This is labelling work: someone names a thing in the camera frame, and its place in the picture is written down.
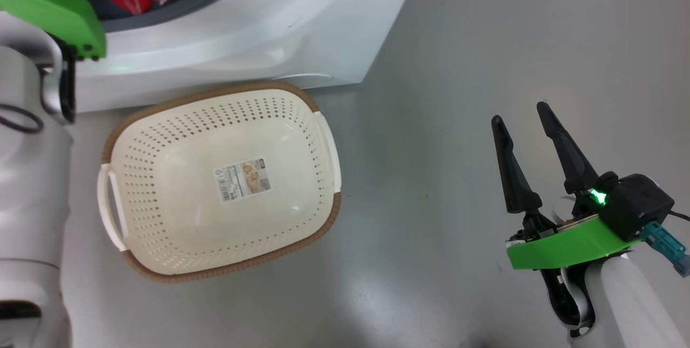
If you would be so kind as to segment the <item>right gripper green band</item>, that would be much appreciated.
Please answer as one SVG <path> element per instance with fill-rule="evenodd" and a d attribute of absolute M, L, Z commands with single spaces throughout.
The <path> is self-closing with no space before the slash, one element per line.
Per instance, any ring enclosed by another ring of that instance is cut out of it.
<path fill-rule="evenodd" d="M 545 134 L 554 143 L 564 176 L 567 193 L 593 189 L 598 178 L 594 167 L 546 102 L 538 102 L 537 112 Z M 491 119 L 496 157 L 508 213 L 538 211 L 540 196 L 525 178 L 514 155 L 514 142 L 503 119 Z M 598 215 L 572 222 L 557 233 L 542 239 L 508 240 L 507 255 L 515 270 L 559 269 L 614 255 L 640 242 L 625 242 L 614 235 Z"/>

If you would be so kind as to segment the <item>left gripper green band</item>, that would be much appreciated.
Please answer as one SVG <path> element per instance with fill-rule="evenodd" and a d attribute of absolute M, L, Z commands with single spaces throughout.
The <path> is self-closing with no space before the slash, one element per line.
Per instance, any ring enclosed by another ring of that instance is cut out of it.
<path fill-rule="evenodd" d="M 1 7 L 74 47 L 80 58 L 107 56 L 106 32 L 88 0 L 1 0 Z"/>

